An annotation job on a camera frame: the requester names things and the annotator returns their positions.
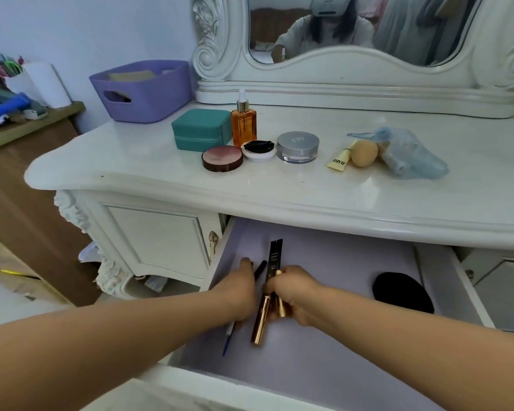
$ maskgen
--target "glass bottle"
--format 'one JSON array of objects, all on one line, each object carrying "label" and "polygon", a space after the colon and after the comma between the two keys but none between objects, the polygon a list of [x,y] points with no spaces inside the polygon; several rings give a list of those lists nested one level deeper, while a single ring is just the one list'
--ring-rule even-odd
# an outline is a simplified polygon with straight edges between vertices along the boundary
[{"label": "glass bottle", "polygon": [[246,91],[240,89],[237,108],[231,112],[232,140],[236,147],[257,139],[257,112],[249,108]]}]

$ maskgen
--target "white mirror frame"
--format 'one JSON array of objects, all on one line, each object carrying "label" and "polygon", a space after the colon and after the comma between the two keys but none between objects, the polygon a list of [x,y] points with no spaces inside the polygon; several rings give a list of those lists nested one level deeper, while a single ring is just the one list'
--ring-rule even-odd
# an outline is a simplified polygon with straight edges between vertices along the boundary
[{"label": "white mirror frame", "polygon": [[193,0],[196,100],[352,110],[514,116],[514,0],[482,0],[461,52],[418,67],[378,50],[326,47],[274,65],[249,52],[248,0]]}]

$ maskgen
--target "brown headboard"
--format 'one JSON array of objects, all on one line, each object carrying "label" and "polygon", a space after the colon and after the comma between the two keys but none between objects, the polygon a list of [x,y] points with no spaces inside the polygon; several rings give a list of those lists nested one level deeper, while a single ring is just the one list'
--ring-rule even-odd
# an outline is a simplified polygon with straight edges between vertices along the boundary
[{"label": "brown headboard", "polygon": [[257,9],[251,12],[250,46],[255,42],[275,43],[282,34],[286,33],[297,19],[310,14],[305,9],[275,10]]}]

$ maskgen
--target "white headset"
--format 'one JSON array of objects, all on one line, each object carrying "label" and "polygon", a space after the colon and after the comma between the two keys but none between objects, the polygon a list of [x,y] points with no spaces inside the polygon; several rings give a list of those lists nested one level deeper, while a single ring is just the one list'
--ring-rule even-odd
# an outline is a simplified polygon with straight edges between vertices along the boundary
[{"label": "white headset", "polygon": [[315,17],[342,16],[351,0],[312,0],[312,14]]}]

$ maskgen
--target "black puff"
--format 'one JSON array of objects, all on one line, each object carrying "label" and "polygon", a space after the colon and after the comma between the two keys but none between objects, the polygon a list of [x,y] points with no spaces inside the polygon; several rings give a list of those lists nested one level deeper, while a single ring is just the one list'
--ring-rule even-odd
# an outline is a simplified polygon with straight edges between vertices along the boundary
[{"label": "black puff", "polygon": [[373,283],[373,295],[383,303],[434,314],[434,305],[426,290],[406,274],[385,272],[379,275]]}]

